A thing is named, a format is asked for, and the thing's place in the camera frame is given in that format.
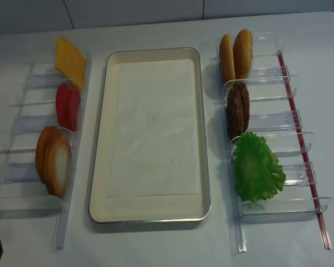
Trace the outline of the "right clear acrylic rack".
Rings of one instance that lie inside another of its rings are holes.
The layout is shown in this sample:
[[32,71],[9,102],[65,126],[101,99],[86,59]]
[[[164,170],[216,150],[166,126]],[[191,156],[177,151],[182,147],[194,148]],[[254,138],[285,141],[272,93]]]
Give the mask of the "right clear acrylic rack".
[[[290,85],[294,97],[297,93],[299,80],[296,76],[283,76],[278,61],[277,52],[283,51],[279,44],[279,36],[273,33],[252,35],[252,39],[261,48],[261,54],[254,54],[248,77],[234,79],[224,83],[217,49],[217,68],[219,80],[217,83],[218,121],[223,142],[220,146],[224,170],[219,174],[222,182],[222,193],[227,208],[227,223],[232,253],[245,253],[247,240],[245,225],[285,223],[317,219],[313,205],[310,182],[307,175],[311,172],[315,176],[313,164],[304,163],[298,142],[294,118],[300,116],[299,111],[291,111],[284,79],[290,78]],[[272,152],[283,166],[286,180],[283,190],[272,199],[257,202],[242,201],[234,187],[233,152],[237,146],[239,136],[231,139],[228,132],[227,97],[230,89],[237,81],[247,85],[250,103],[249,125],[246,131],[257,136],[263,136]],[[312,146],[313,133],[303,131],[306,150]],[[320,197],[321,211],[327,210],[332,202],[330,197]]]

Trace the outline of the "brown meat patty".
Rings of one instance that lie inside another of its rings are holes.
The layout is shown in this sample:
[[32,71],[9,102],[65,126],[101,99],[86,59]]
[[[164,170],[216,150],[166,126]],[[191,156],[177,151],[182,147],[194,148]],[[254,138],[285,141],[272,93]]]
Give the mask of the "brown meat patty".
[[250,118],[250,103],[249,103],[249,92],[247,85],[242,81],[237,81],[234,86],[239,89],[240,97],[243,106],[243,131],[246,132],[249,125]]
[[243,105],[239,89],[232,87],[227,97],[228,132],[231,139],[243,133]]

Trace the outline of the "left brown meat patty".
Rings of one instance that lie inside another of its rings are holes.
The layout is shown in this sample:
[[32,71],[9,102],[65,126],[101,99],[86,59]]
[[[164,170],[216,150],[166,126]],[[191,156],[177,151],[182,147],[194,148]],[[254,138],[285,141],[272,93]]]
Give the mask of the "left brown meat patty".
[[243,105],[239,89],[232,87],[227,97],[228,132],[231,139],[243,133]]

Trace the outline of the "left red tomato slice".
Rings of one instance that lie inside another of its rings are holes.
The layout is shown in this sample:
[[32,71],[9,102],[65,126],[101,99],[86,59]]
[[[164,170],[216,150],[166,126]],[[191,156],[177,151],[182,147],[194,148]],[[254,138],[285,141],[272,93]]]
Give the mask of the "left red tomato slice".
[[61,127],[68,129],[68,97],[69,86],[66,83],[59,85],[56,92],[56,113],[57,119]]

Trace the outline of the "clear acrylic rack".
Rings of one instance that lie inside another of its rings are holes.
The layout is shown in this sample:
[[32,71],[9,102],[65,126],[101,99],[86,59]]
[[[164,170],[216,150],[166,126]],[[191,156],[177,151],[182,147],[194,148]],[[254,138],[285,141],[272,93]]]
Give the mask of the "clear acrylic rack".
[[[252,39],[261,48],[261,54],[254,54],[248,77],[234,79],[224,83],[217,49],[217,68],[219,80],[217,83],[218,121],[223,142],[220,146],[224,170],[219,174],[222,182],[222,193],[227,208],[227,223],[232,253],[245,253],[247,240],[245,225],[285,223],[317,219],[313,205],[310,182],[307,175],[311,172],[315,176],[313,164],[304,163],[298,142],[294,118],[300,116],[299,111],[291,111],[284,79],[290,78],[290,85],[294,97],[297,93],[299,80],[296,76],[283,76],[278,61],[277,52],[283,51],[279,44],[279,36],[273,33],[252,35]],[[246,131],[257,136],[263,136],[272,152],[283,166],[286,180],[283,190],[272,199],[257,202],[242,201],[234,187],[233,152],[237,146],[239,136],[231,139],[228,132],[227,97],[230,89],[237,81],[247,85],[250,103],[249,125]],[[303,131],[306,150],[312,146],[313,133]],[[320,197],[321,211],[327,210],[332,202],[330,197]]]
[[[91,66],[92,57],[88,54],[81,102],[76,115],[77,130],[71,131],[58,123],[55,103],[59,85],[65,83],[72,86],[72,82],[55,70],[54,63],[32,63],[23,84],[18,86],[21,89],[15,105],[18,111],[8,130],[9,139],[0,143],[0,155],[4,156],[0,165],[0,215],[38,217],[55,214],[54,251],[63,249],[65,244]],[[48,192],[35,168],[36,143],[47,126],[58,128],[72,149],[63,197]]]

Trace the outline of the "green lettuce leaf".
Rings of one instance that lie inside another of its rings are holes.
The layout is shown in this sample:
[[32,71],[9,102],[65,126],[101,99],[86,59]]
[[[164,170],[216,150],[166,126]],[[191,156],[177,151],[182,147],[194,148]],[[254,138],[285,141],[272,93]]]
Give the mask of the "green lettuce leaf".
[[286,174],[263,136],[243,133],[233,156],[234,186],[242,201],[269,200],[283,190]]

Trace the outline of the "red rail strip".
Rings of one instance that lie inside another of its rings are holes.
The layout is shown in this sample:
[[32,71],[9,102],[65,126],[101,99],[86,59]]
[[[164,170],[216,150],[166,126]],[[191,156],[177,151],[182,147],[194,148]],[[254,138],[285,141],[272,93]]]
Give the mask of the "red rail strip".
[[[283,52],[281,50],[279,50],[277,52],[277,57],[278,57],[279,64],[281,66],[282,75],[283,76],[289,76],[287,66],[286,66],[286,64],[284,62],[284,59],[283,59]],[[291,111],[297,112],[296,105],[295,105],[295,102],[294,102],[294,93],[292,93],[292,90],[291,90],[290,80],[291,80],[290,78],[285,78],[284,79],[284,85],[285,85],[285,88],[286,88],[286,92],[287,92],[288,101],[289,101]],[[301,127],[300,116],[297,115],[297,113],[296,113],[296,116],[293,120],[294,120],[294,123],[296,125],[296,132],[297,132],[297,136],[298,136],[299,146],[301,148],[301,154],[302,154],[302,157],[303,157],[303,162],[304,163],[307,163],[307,162],[310,163],[310,160],[309,160],[309,157],[308,157],[308,152],[306,150],[306,143],[304,141],[304,133],[301,130],[302,127]],[[323,246],[324,246],[325,250],[331,250],[332,249],[331,239],[330,239],[328,231],[326,229],[326,223],[325,223],[325,220],[323,218],[323,211],[321,211],[320,198],[318,197],[316,185],[311,184],[311,182],[315,181],[315,176],[310,172],[307,175],[307,177],[308,177],[308,181],[310,182],[310,191],[311,191],[311,194],[312,194],[313,205],[315,207],[316,214],[317,214],[317,220],[318,220],[318,225],[319,225],[319,228],[320,228],[320,234],[321,234]]]

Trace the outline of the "white paper tray liner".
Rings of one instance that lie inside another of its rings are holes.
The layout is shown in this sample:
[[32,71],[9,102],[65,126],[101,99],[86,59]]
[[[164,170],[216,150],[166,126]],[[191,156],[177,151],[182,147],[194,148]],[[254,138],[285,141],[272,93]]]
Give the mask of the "white paper tray liner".
[[123,65],[109,195],[198,191],[191,60]]

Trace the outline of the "left burger bun half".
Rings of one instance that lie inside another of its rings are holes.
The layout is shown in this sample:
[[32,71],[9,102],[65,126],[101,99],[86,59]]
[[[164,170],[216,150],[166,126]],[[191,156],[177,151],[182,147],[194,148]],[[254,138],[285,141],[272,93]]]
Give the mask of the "left burger bun half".
[[235,79],[235,67],[232,40],[229,33],[225,34],[219,45],[220,69],[224,83]]

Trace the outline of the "red tomato slice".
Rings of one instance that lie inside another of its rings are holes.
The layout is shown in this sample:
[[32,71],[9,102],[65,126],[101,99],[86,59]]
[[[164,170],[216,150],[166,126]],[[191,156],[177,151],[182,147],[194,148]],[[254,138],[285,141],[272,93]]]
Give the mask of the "red tomato slice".
[[77,86],[72,86],[67,100],[67,120],[69,129],[76,131],[77,112],[80,105],[80,91]]
[[57,119],[61,127],[68,129],[68,97],[69,86],[66,83],[59,85],[56,92],[56,113]]

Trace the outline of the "toasted bread slice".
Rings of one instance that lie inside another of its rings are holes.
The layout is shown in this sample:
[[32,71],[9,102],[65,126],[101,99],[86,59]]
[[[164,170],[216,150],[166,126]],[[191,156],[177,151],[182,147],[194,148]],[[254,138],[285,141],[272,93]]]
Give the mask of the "toasted bread slice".
[[50,195],[62,198],[67,185],[71,148],[67,138],[60,136],[50,141],[45,152],[43,174]]
[[57,137],[62,136],[61,131],[54,126],[45,127],[38,138],[35,154],[35,168],[40,177],[41,183],[45,184],[46,179],[44,177],[44,163],[45,153],[49,143]]

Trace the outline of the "cream rectangular metal tray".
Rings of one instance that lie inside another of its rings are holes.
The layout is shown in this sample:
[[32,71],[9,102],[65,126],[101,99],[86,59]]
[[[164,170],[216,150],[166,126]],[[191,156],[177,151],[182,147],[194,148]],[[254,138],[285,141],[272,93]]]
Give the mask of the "cream rectangular metal tray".
[[[121,68],[132,63],[173,60],[191,60],[194,68],[198,191],[194,194],[111,197],[109,189]],[[200,56],[196,49],[187,47],[113,53],[107,60],[99,115],[89,201],[89,214],[93,221],[97,223],[199,221],[205,218],[210,210],[210,190]]]

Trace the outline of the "right burger bun half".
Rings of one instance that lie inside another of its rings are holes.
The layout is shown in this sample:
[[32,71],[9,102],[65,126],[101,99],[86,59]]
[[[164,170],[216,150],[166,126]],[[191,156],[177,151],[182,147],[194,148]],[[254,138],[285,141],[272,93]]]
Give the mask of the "right burger bun half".
[[248,77],[253,58],[253,39],[251,31],[242,29],[235,38],[233,57],[236,79]]

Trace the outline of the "right brown meat patty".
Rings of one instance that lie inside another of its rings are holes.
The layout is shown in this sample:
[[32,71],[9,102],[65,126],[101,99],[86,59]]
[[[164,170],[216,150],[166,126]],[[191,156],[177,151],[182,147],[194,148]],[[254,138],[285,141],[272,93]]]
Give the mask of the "right brown meat patty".
[[239,89],[240,97],[243,106],[243,131],[246,132],[249,125],[250,118],[250,103],[249,103],[249,92],[247,85],[242,81],[237,81],[234,86]]

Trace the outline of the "burger bun half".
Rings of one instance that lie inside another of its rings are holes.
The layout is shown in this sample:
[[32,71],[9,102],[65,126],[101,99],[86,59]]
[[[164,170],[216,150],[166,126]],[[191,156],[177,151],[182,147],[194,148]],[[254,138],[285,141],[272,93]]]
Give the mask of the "burger bun half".
[[235,67],[232,40],[229,33],[225,34],[219,45],[220,69],[224,83],[235,79]]
[[253,39],[251,31],[242,29],[235,38],[233,57],[236,79],[248,77],[253,58]]

